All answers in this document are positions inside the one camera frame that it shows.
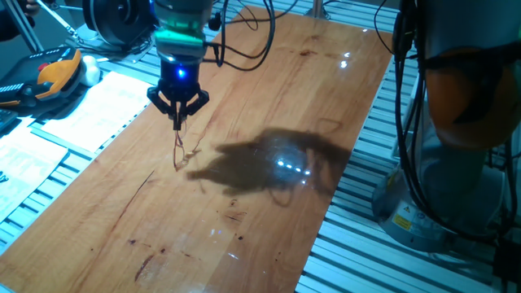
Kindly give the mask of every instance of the white paper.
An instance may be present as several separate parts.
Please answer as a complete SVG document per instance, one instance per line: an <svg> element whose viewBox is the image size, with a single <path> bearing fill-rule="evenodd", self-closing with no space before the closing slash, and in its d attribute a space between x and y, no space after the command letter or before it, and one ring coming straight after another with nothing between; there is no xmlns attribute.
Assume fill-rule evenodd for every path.
<svg viewBox="0 0 521 293"><path fill-rule="evenodd" d="M110 72L86 93L71 115L50 120L42 130L96 152L149 103L149 87L144 81Z"/></svg>
<svg viewBox="0 0 521 293"><path fill-rule="evenodd" d="M30 196L56 169L68 150L26 130L0 140L0 221Z"/></svg>

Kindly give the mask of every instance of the metal rod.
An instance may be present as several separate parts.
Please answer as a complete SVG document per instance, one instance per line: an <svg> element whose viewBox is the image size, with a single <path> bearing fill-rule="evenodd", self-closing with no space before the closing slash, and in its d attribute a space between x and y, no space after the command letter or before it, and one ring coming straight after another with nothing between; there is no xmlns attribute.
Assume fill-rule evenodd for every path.
<svg viewBox="0 0 521 293"><path fill-rule="evenodd" d="M61 16L59 16L58 13L50 9L42 0L36 0L36 3L38 3L43 10L47 11L47 13L50 14L56 21L58 21L65 29L67 29L67 32L74 38L75 40L78 39L78 34L72 26L65 21Z"/></svg>
<svg viewBox="0 0 521 293"><path fill-rule="evenodd" d="M323 0L313 0L313 8L311 8L307 16L311 16L316 19L326 20L326 16L324 15L324 1Z"/></svg>
<svg viewBox="0 0 521 293"><path fill-rule="evenodd" d="M58 6L58 8L68 9L68 10L72 10L72 11L83 11L83 8L81 8L81 7L70 7L67 5L60 5L60 6Z"/></svg>
<svg viewBox="0 0 521 293"><path fill-rule="evenodd" d="M16 0L2 0L3 6L6 8L9 16L16 24L20 35L24 39L29 50L35 54L43 52L43 46L38 40L36 33L34 33L33 27L27 20L24 11L20 7L20 4Z"/></svg>
<svg viewBox="0 0 521 293"><path fill-rule="evenodd" d="M314 18L318 18L318 16L322 13L323 2L323 0L313 0L312 12Z"/></svg>

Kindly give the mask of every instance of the blue led light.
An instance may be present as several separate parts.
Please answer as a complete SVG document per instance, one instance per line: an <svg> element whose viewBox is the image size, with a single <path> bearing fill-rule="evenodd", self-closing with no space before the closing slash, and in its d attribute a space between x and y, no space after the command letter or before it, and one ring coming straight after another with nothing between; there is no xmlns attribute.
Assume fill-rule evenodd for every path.
<svg viewBox="0 0 521 293"><path fill-rule="evenodd" d="M184 71L182 69L177 70L177 76L179 78L185 78L186 77L186 71Z"/></svg>

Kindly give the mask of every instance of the wood grain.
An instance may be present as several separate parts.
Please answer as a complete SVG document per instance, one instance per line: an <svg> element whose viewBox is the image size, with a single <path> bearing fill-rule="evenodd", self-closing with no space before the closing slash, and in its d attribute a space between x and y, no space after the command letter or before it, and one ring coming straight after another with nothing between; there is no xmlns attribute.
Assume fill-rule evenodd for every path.
<svg viewBox="0 0 521 293"><path fill-rule="evenodd" d="M231 25L228 44L256 53L267 30ZM183 170L172 121L149 107L0 258L0 282L20 293L293 292L389 59L372 31L282 17L258 70L201 66L211 100L189 117L186 150L200 142Z"/></svg>

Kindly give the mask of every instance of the metal slotted surface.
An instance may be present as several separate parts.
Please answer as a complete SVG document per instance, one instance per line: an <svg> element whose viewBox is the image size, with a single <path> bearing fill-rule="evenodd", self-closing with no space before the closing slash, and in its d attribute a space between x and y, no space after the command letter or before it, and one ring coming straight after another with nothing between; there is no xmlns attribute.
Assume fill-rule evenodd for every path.
<svg viewBox="0 0 521 293"><path fill-rule="evenodd" d="M264 6L261 0L244 0L242 3ZM278 11L285 11L292 3L293 0L274 1ZM303 15L312 6L313 1L301 0L292 13ZM219 11L221 7L222 4L217 3L214 12ZM234 9L230 9L227 16L232 19L242 6L236 1L230 1L230 7ZM331 21L367 29L374 28L373 17L376 9L375 6L351 1L326 6ZM379 12L377 24L381 31L392 31L396 13L396 10L387 8ZM212 40L218 34L208 28L204 32L208 40ZM160 76L160 61L155 49L150 50L137 63L103 62L100 66L104 73L115 71L153 85ZM492 277L490 264L493 250L489 247L477 247L472 256L457 253L446 256L430 255L401 246L374 222L371 211L374 188L398 163L392 156L392 149L396 143L394 74L391 62L304 267L296 287L297 292L490 292L491 287L501 286L501 282ZM408 60L402 90L404 110L409 102L416 76L417 64ZM0 253L4 252L125 128L115 133L93 154L42 132L42 125L43 122L33 124L33 132L67 147L69 153L51 176L0 223Z"/></svg>

